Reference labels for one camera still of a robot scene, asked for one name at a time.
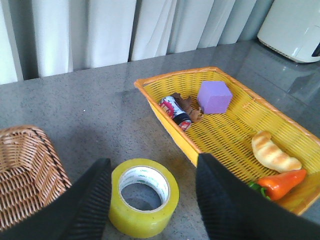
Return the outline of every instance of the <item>white appliance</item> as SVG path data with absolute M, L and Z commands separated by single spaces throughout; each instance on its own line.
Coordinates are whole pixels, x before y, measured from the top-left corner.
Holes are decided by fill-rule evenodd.
M 274 0 L 257 37 L 297 63 L 320 61 L 320 0 Z

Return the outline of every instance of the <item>table surface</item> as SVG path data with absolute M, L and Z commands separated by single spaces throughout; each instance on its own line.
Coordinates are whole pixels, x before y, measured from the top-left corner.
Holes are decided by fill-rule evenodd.
M 180 200 L 152 240 L 208 239 L 196 201 L 196 168 L 174 144 L 134 81 L 216 66 L 320 138 L 320 62 L 298 64 L 257 40 L 197 49 L 0 85 L 0 128 L 36 125 L 48 134 L 72 182 L 98 158 L 112 167 L 147 158 L 169 169 Z M 320 201 L 303 214 L 320 223 Z M 104 238 L 132 239 L 109 222 Z

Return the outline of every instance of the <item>wicker basket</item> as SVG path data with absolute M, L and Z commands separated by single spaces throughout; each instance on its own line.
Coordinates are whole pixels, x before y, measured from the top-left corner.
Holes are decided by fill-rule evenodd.
M 43 130 L 0 130 L 0 232 L 47 206 L 71 186 Z
M 194 107 L 198 107 L 197 95 L 202 81 L 224 81 L 233 94 L 231 103 L 226 113 L 206 114 L 183 132 L 158 103 L 161 98 L 177 92 L 183 98 L 191 96 Z M 246 183 L 276 174 L 262 166 L 252 152 L 253 135 L 266 130 L 283 151 L 299 159 L 308 171 L 303 183 L 278 200 L 278 204 L 300 215 L 320 196 L 320 140 L 219 68 L 172 72 L 138 79 L 134 85 L 195 166 L 199 153 L 211 153 Z

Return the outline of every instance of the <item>tape roll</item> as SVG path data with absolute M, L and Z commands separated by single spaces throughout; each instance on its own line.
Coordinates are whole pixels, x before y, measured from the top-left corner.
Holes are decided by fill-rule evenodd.
M 133 238 L 150 238 L 162 232 L 179 201 L 179 188 L 174 176 L 155 161 L 135 158 L 118 165 L 111 178 L 111 223 L 120 232 Z M 161 205 L 153 210 L 139 210 L 130 206 L 121 191 L 136 183 L 153 188 L 161 199 Z

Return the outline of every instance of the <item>croissant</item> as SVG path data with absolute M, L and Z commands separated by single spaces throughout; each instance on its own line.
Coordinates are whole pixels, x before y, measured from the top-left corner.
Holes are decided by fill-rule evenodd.
M 255 158 L 265 167 L 279 173 L 299 170 L 301 162 L 283 152 L 271 140 L 268 131 L 260 131 L 252 138 L 252 150 Z

